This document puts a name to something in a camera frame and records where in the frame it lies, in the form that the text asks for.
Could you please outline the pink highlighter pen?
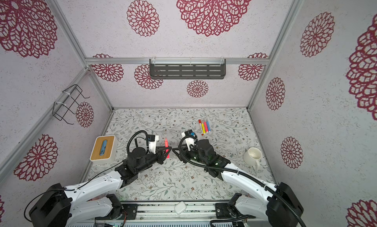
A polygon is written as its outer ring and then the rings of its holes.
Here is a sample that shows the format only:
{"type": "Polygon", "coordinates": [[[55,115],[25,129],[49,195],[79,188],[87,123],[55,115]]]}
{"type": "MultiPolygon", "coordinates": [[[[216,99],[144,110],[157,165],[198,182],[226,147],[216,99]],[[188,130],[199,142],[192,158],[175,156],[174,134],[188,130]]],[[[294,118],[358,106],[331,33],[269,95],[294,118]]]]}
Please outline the pink highlighter pen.
{"type": "Polygon", "coordinates": [[[169,155],[169,143],[168,143],[168,139],[165,138],[165,148],[166,148],[166,156],[167,156],[167,159],[170,158],[170,155],[169,155]]]}

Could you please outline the white pink-tip marker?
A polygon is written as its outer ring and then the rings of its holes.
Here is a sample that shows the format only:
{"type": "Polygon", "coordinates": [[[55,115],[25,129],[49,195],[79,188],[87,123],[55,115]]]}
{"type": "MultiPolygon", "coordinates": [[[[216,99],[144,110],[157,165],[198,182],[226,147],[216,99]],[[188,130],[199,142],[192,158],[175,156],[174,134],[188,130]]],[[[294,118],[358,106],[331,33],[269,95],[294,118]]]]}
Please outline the white pink-tip marker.
{"type": "Polygon", "coordinates": [[[199,125],[200,125],[200,129],[201,129],[201,132],[202,132],[202,134],[203,134],[203,130],[202,130],[202,121],[201,120],[198,120],[198,122],[199,122],[199,125]]]}

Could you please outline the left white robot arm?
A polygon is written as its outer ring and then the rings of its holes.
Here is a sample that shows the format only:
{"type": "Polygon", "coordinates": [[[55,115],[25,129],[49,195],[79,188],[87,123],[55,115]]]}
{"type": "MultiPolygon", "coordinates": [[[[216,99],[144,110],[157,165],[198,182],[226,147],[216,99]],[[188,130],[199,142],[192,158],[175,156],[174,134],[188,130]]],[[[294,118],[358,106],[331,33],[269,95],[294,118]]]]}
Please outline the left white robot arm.
{"type": "Polygon", "coordinates": [[[62,187],[51,186],[38,196],[29,211],[35,227],[65,227],[92,218],[117,219],[124,213],[121,201],[114,192],[138,178],[138,174],[155,163],[163,164],[172,148],[158,147],[155,153],[143,157],[129,156],[120,166],[86,183],[62,187]]]}

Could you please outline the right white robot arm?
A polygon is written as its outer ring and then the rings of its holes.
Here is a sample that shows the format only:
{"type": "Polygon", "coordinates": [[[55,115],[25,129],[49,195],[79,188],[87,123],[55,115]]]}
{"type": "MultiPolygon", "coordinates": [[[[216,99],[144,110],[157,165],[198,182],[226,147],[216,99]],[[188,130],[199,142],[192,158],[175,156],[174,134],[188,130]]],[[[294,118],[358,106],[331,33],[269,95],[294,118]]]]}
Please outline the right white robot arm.
{"type": "Polygon", "coordinates": [[[272,227],[305,226],[301,218],[303,206],[290,186],[283,182],[279,185],[269,183],[243,171],[217,154],[209,140],[183,138],[172,151],[182,162],[203,168],[212,177],[249,194],[234,194],[221,209],[226,216],[232,217],[233,221],[257,218],[268,221],[272,227]]]}

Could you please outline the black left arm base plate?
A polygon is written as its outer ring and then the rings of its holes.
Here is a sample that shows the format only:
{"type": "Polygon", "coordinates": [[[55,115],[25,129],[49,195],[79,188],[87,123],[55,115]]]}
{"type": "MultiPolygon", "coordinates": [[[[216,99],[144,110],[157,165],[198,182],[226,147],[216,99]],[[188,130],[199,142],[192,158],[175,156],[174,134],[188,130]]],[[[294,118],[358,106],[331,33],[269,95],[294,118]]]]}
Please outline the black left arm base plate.
{"type": "Polygon", "coordinates": [[[105,217],[96,217],[96,221],[124,221],[124,220],[135,220],[137,215],[138,204],[124,203],[122,204],[122,209],[118,214],[107,215],[105,217]]]}

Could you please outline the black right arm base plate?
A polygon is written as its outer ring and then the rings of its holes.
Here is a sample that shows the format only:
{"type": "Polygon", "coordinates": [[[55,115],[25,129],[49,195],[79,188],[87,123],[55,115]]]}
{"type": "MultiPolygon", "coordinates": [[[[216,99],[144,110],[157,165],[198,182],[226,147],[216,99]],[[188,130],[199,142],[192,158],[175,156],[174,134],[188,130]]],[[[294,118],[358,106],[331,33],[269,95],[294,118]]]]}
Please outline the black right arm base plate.
{"type": "Polygon", "coordinates": [[[255,219],[254,216],[241,214],[234,206],[224,202],[215,203],[215,212],[217,219],[237,219],[240,217],[247,217],[255,219]]]}

